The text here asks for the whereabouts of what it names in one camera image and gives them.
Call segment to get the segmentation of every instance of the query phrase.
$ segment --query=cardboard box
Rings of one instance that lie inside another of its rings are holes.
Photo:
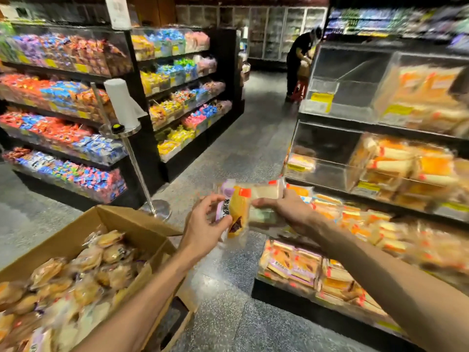
[[[125,232],[125,242],[136,248],[141,248],[152,255],[152,258],[148,261],[149,264],[145,265],[137,278],[126,289],[125,295],[122,296],[122,299],[115,307],[117,309],[140,290],[150,280],[153,273],[175,253],[176,249],[167,237],[182,235],[181,231],[178,231],[171,225],[156,220],[141,211],[128,207],[98,205],[86,211],[71,224],[5,267],[0,271],[0,282],[26,280],[31,276],[34,269],[50,258],[65,257],[67,260],[72,260],[84,249],[83,243],[85,238],[100,227],[107,232],[112,230]],[[165,303],[163,310],[155,320],[153,329],[145,344],[166,314],[175,297],[177,297],[178,301],[182,302],[187,309],[187,313],[184,320],[180,321],[179,326],[173,327],[173,338],[166,344],[167,347],[162,349],[163,351],[171,348],[181,331],[184,330],[185,325],[189,322],[192,314],[195,313],[196,306],[193,303],[191,291],[187,287],[181,290],[179,289],[180,286],[181,284]]]

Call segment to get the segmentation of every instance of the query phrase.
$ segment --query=granite floor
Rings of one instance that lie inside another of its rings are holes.
[[[286,74],[251,74],[244,114],[178,178],[157,193],[171,203],[170,223],[182,228],[194,200],[226,178],[260,182],[278,176],[296,121],[284,103]],[[0,163],[0,268],[48,238],[81,213],[28,191]],[[180,238],[174,237],[175,245]],[[373,351],[312,322],[250,297],[266,237],[216,247],[185,284],[199,309],[173,352],[182,351]]]

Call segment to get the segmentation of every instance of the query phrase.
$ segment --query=black pants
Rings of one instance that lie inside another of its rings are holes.
[[[295,90],[296,83],[298,82],[298,77],[296,73],[300,67],[300,59],[296,55],[287,57],[287,95],[293,94]]]

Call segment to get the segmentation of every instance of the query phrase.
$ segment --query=hand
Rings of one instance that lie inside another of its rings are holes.
[[[282,216],[287,223],[300,235],[311,236],[311,230],[319,231],[319,225],[325,222],[325,217],[317,213],[313,208],[306,204],[296,191],[286,189],[283,198],[268,199],[260,198],[251,203],[254,207],[270,207]]]
[[[220,201],[223,195],[211,194],[200,198],[186,218],[184,236],[179,244],[179,250],[195,264],[215,248],[223,231],[231,227],[233,219],[225,216],[218,223],[210,223],[207,215]]]

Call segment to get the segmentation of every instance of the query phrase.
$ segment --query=stanchion base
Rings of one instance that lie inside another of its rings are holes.
[[[171,216],[171,207],[169,202],[165,200],[152,200],[151,203],[156,211],[155,217],[161,221],[166,221]],[[145,203],[140,210],[146,212],[149,215],[153,215],[148,203]]]

